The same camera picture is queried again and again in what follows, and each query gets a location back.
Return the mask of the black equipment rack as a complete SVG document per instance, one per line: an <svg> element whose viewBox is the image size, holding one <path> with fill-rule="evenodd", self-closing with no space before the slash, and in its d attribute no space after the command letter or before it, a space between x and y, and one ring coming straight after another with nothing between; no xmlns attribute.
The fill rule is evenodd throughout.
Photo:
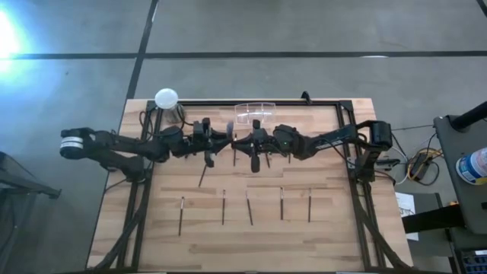
<svg viewBox="0 0 487 274"><path fill-rule="evenodd" d="M455 250L449 260L457 274L487 274L487 250Z"/></svg>

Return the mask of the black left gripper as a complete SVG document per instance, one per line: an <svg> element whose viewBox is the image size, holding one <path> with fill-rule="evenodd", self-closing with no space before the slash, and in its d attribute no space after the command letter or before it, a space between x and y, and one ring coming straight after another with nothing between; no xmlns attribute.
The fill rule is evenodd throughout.
<svg viewBox="0 0 487 274"><path fill-rule="evenodd" d="M207 167L214 167L212 160L212 153L218 154L221 150L232 143L233 131L219 132L212 130L210 119L203 118L201 122L195 121L193 123L193 144L196 146L197 152L204 152L204 160Z"/></svg>

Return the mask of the dark grey cart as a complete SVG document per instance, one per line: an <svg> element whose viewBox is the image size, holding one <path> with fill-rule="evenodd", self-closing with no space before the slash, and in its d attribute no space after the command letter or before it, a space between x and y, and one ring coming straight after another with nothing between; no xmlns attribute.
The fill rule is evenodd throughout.
<svg viewBox="0 0 487 274"><path fill-rule="evenodd" d="M466 227L474 234L487 234L487 183L472 185L456 170L456 162L481 148L487 148L487 122L480 120L466 132L450 126L447 116L434 118L434 127Z"/></svg>

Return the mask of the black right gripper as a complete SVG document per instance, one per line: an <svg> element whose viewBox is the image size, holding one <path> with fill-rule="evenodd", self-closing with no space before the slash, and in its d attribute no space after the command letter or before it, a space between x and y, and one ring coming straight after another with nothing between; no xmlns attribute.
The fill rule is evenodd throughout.
<svg viewBox="0 0 487 274"><path fill-rule="evenodd" d="M271 137L268 135L267 131L261 127L261 122L259 120L254 119L252 127L252 136L235 139L232 148L238 151L250 151L251 171L253 173L258 173L260 171L259 153L268 152L269 149L265 148L265 146L271 143Z"/></svg>

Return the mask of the white paper sheet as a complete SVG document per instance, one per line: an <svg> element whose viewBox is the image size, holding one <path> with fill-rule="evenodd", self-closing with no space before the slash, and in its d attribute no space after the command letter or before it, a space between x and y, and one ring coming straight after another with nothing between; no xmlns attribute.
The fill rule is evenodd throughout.
<svg viewBox="0 0 487 274"><path fill-rule="evenodd" d="M396 201L399 206L401 217L407 217L415 214L415 202L412 194L396 193ZM409 241L419 241L419 233L407 233L406 238Z"/></svg>

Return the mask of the clear acrylic organizer box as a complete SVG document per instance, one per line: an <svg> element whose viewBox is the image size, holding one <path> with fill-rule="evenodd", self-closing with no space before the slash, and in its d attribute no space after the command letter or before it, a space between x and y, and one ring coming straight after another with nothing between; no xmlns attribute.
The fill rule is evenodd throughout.
<svg viewBox="0 0 487 274"><path fill-rule="evenodd" d="M234 113L236 124L249 125L254 120L261 123L275 122L275 104L270 102L238 104L234 107Z"/></svg>

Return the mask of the blue white wipes canister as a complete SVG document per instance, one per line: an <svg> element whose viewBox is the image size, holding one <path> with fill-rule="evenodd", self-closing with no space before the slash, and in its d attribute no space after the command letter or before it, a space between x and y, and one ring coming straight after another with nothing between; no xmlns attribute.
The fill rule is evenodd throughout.
<svg viewBox="0 0 487 274"><path fill-rule="evenodd" d="M474 186L487 184L487 147L461 157L455 168L463 181Z"/></svg>

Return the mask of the white mushroom table lamp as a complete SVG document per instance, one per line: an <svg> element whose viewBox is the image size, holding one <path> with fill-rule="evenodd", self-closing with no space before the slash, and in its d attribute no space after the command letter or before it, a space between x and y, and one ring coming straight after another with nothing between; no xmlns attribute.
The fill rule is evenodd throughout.
<svg viewBox="0 0 487 274"><path fill-rule="evenodd" d="M163 118L169 124L181 123L185 118L183 106L179 103L177 92L171 88L160 89L155 97L156 107L163 112Z"/></svg>

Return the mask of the black bench bar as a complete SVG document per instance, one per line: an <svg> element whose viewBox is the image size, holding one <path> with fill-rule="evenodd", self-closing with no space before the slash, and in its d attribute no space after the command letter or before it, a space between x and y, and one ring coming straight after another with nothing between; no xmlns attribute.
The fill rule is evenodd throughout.
<svg viewBox="0 0 487 274"><path fill-rule="evenodd" d="M407 234L465 226L459 205L450 205L428 212L408 215L402 217L402 222Z"/></svg>

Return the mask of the black power adapter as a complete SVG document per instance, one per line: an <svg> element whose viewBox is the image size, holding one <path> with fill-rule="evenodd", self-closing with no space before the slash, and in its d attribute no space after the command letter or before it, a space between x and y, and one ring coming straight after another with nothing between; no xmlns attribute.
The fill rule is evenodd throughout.
<svg viewBox="0 0 487 274"><path fill-rule="evenodd" d="M409 175L413 180L421 180L429 169L431 156L426 152L420 152L410 162Z"/></svg>

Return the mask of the black round tube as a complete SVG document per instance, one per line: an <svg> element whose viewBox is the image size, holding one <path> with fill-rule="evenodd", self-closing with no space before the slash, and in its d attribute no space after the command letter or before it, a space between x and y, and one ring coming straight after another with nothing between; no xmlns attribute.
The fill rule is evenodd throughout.
<svg viewBox="0 0 487 274"><path fill-rule="evenodd" d="M465 132L472 124L485 118L487 118L487 101L484 101L462 115L452 116L450 118L450 125L458 132Z"/></svg>

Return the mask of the dark glass side table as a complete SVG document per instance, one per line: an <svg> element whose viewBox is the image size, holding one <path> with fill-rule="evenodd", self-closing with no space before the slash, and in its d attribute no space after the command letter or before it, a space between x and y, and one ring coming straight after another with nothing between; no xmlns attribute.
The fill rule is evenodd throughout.
<svg viewBox="0 0 487 274"><path fill-rule="evenodd" d="M39 194L57 199L61 190L47 186L12 156L0 151L0 274L11 256L28 209Z"/></svg>

